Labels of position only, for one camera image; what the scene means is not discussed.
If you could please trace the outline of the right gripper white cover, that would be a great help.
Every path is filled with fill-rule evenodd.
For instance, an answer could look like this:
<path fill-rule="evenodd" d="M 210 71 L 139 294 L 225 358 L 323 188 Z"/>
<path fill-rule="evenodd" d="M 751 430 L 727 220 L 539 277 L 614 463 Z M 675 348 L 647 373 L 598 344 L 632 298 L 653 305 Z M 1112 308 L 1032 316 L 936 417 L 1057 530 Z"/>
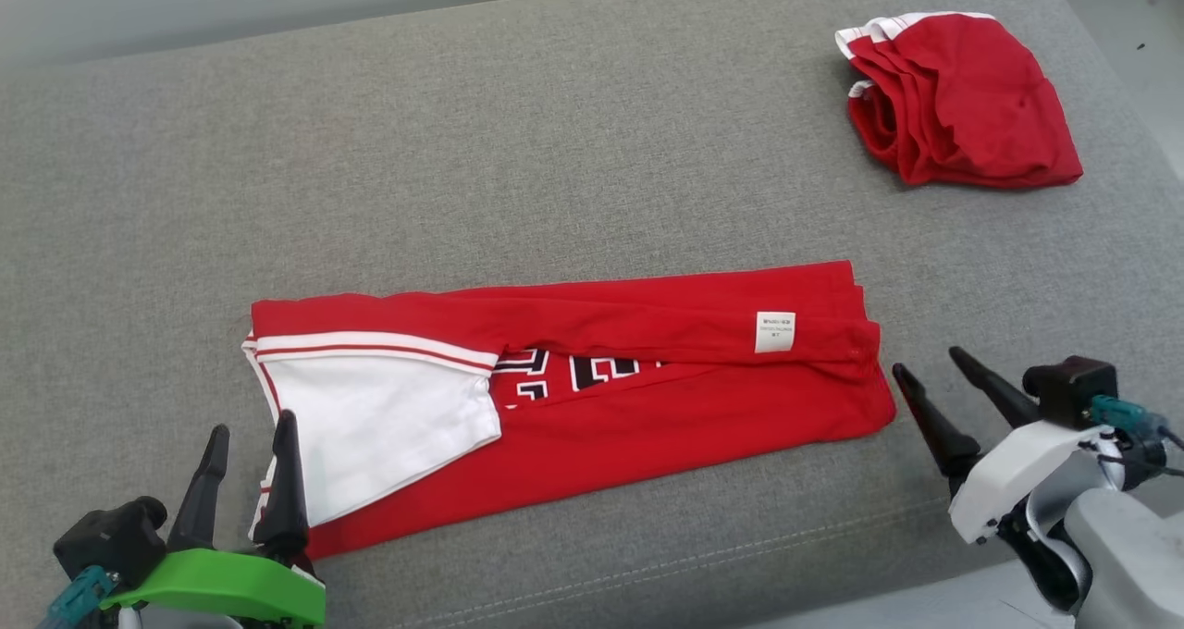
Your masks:
<path fill-rule="evenodd" d="M 905 364 L 893 364 L 893 380 L 948 483 L 950 518 L 965 543 L 995 535 L 1004 516 L 1022 501 L 1027 507 L 1019 515 L 1032 520 L 1043 539 L 1079 495 L 1092 489 L 1122 490 L 1126 469 L 1113 461 L 1120 457 L 1113 426 L 1077 431 L 1040 421 L 1040 405 L 1023 390 L 961 347 L 951 347 L 948 355 L 969 384 L 982 390 L 1016 429 L 982 458 L 980 443 L 944 417 Z M 1103 456 L 1112 460 L 1103 461 Z"/>

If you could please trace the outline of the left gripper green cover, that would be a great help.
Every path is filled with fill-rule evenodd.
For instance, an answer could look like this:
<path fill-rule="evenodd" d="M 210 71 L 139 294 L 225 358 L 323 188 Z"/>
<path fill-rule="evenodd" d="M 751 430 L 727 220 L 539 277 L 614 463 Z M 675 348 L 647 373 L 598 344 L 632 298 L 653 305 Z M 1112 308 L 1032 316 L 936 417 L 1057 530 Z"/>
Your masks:
<path fill-rule="evenodd" d="M 272 438 L 272 480 L 251 533 L 255 548 L 269 559 L 211 550 L 215 548 L 215 508 L 229 469 L 230 439 L 226 424 L 212 428 L 166 538 L 172 553 L 140 586 L 101 602 L 102 611 L 144 603 L 296 628 L 324 624 L 324 586 L 288 567 L 307 561 L 310 531 L 296 415 L 279 413 Z"/>

